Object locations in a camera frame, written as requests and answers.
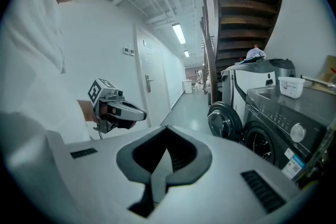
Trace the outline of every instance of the gray floor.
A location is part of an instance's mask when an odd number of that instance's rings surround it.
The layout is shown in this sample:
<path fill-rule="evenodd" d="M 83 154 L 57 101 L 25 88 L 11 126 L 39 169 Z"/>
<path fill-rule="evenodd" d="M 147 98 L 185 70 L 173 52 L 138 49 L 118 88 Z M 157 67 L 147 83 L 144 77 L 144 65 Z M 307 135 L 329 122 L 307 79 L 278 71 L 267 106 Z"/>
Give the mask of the gray floor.
<path fill-rule="evenodd" d="M 202 91 L 184 93 L 161 125 L 176 125 L 211 134 L 207 122 L 207 103 L 207 95 Z"/>

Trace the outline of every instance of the white door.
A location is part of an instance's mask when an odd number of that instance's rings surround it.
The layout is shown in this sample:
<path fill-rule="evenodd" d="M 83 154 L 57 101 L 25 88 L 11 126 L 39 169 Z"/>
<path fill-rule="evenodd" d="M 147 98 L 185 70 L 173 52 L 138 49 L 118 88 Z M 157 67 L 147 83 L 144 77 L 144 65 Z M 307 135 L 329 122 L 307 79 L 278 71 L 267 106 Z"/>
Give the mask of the white door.
<path fill-rule="evenodd" d="M 152 126 L 160 125 L 171 111 L 160 46 L 154 38 L 138 30 L 141 79 Z"/>

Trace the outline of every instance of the white bin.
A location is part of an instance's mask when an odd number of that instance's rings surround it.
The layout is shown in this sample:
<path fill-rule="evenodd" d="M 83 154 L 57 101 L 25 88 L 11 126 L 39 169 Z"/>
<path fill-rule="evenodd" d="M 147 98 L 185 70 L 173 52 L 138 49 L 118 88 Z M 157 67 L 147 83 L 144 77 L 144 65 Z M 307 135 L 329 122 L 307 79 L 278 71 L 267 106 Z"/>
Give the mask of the white bin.
<path fill-rule="evenodd" d="M 183 87 L 184 87 L 185 93 L 193 93 L 193 89 L 191 88 L 191 80 L 184 80 Z"/>
<path fill-rule="evenodd" d="M 292 97 L 294 99 L 299 98 L 303 91 L 304 79 L 279 77 L 280 91 L 283 95 Z"/>

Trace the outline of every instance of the ceiling light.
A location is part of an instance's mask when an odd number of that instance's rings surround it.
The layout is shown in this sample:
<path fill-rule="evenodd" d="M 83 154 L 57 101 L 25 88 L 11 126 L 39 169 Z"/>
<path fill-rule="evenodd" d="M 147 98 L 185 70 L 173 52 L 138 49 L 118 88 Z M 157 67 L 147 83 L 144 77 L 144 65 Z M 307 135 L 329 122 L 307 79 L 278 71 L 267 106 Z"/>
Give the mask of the ceiling light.
<path fill-rule="evenodd" d="M 184 34 L 181 28 L 181 25 L 178 24 L 173 24 L 173 29 L 175 31 L 175 34 L 177 35 L 177 38 L 179 39 L 181 44 L 185 44 L 185 38 L 184 38 Z"/>

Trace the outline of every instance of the wooden staircase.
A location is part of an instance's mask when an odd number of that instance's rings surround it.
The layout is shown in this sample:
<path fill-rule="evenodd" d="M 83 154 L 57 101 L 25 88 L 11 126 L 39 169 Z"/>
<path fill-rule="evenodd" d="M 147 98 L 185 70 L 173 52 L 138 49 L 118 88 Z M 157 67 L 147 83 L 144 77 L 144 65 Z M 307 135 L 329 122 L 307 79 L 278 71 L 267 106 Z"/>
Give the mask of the wooden staircase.
<path fill-rule="evenodd" d="M 216 76 L 213 76 L 213 80 L 215 77 L 216 80 L 220 80 L 221 71 L 239 62 L 240 57 L 245 59 L 254 44 L 260 49 L 265 48 L 276 23 L 282 0 L 217 1 L 218 3 L 214 4 L 217 5 L 215 15 L 218 15 L 218 41 L 214 47 Z M 217 83 L 212 81 L 211 85 L 216 88 Z M 212 95 L 215 97 L 212 98 L 214 102 L 218 98 L 214 92 Z"/>

